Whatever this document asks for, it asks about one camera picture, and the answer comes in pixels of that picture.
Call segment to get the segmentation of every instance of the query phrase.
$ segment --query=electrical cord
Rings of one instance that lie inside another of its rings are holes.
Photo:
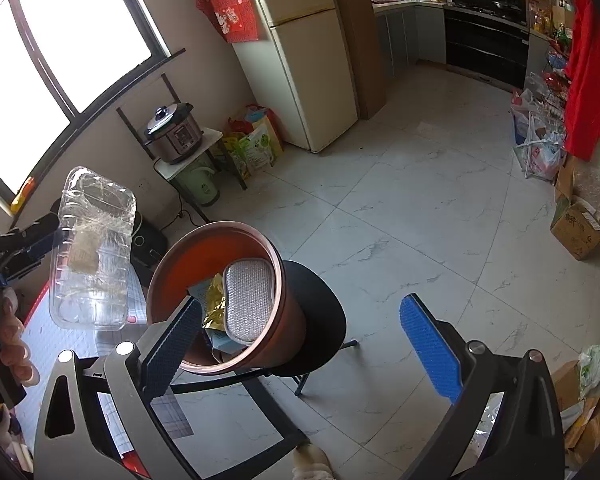
[[[189,216],[189,221],[194,225],[194,227],[200,227],[198,224],[196,224],[193,221],[193,218],[191,217],[191,213],[189,211],[187,211],[186,209],[183,208],[183,206],[182,206],[182,197],[181,197],[180,193],[178,193],[178,200],[180,201],[180,211],[178,211],[177,215],[175,216],[175,218],[173,220],[171,220],[171,222],[169,222],[162,229],[160,229],[160,232],[164,231],[167,227],[169,227],[170,225],[172,225],[178,218],[184,218],[184,213],[186,213],[187,216]]]

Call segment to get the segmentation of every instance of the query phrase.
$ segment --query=blue gripper pad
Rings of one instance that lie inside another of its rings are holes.
[[[185,352],[202,327],[200,302],[190,296],[184,301],[186,304],[177,316],[172,315],[168,321],[162,322],[168,324],[168,327],[141,364],[144,383],[142,392],[148,399],[165,394]]]
[[[460,363],[413,294],[402,299],[400,324],[436,391],[455,403],[462,392]]]

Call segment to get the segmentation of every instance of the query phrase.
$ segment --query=window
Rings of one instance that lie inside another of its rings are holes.
[[[0,5],[0,195],[10,202],[104,103],[166,58],[138,0]]]

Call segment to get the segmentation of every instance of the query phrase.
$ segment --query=black round stool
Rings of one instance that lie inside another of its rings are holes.
[[[356,346],[352,340],[343,344],[347,319],[338,298],[312,270],[297,262],[284,261],[286,282],[306,319],[306,337],[291,361],[269,371],[278,377],[292,377],[300,396],[309,373],[324,366],[338,350]]]

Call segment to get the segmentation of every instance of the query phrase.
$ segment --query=red cloth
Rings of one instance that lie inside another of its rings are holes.
[[[565,149],[589,160],[600,139],[600,16],[591,0],[575,0],[573,46],[565,69],[571,87],[564,111]]]
[[[258,39],[250,0],[196,0],[196,7],[206,14],[227,43]]]

